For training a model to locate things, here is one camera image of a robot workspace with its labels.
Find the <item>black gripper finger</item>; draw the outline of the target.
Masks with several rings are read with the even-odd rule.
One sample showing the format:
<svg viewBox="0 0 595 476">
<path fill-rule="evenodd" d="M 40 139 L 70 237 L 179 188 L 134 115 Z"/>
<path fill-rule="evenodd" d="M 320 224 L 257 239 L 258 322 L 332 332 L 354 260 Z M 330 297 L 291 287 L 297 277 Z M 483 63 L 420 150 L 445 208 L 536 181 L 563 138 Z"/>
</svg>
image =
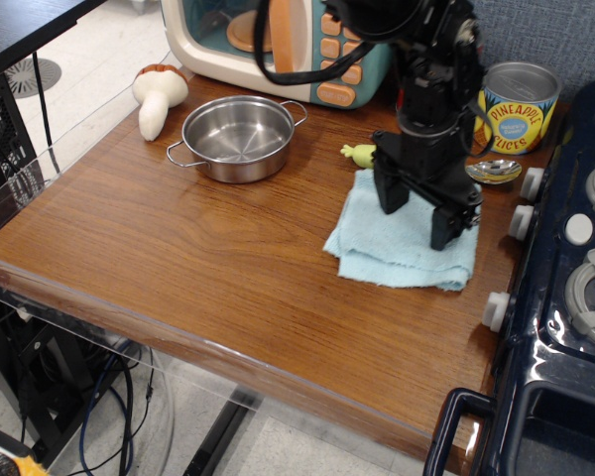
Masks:
<svg viewBox="0 0 595 476">
<path fill-rule="evenodd" d="M 479 221 L 477 206 L 453 202 L 439 205 L 432 213 L 430 247 L 443 250 L 451 240 L 458 238 L 465 229 L 476 226 Z"/>
<path fill-rule="evenodd" d="M 386 214 L 392 214 L 408 203 L 410 189 L 399 175 L 381 167 L 375 167 L 374 182 L 381 208 Z"/>
</svg>

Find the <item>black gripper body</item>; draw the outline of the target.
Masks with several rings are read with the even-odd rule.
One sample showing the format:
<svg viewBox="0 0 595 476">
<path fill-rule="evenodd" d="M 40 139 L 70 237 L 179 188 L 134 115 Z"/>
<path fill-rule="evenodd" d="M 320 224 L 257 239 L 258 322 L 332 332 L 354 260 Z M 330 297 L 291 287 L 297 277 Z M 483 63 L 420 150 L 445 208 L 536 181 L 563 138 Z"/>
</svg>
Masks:
<svg viewBox="0 0 595 476">
<path fill-rule="evenodd" d="M 410 189 L 410 198 L 412 193 L 420 195 L 432 212 L 448 202 L 478 207 L 482 195 L 465 172 L 474 124 L 472 118 L 450 118 L 430 126 L 405 119 L 397 133 L 377 131 L 372 135 L 374 168 L 399 175 Z"/>
</svg>

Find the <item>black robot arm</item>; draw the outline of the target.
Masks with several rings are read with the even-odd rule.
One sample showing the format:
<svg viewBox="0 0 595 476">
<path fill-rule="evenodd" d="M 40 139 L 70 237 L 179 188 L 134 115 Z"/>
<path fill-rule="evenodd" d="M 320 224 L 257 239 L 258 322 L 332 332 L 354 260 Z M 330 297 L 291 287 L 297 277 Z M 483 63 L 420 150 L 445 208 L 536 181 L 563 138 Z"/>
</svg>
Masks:
<svg viewBox="0 0 595 476">
<path fill-rule="evenodd" d="M 482 202 L 465 172 L 485 69 L 468 1 L 329 1 L 326 10 L 363 43 L 393 50 L 400 131 L 372 139 L 374 182 L 383 211 L 412 193 L 434 207 L 430 246 L 440 251 L 478 220 Z"/>
</svg>

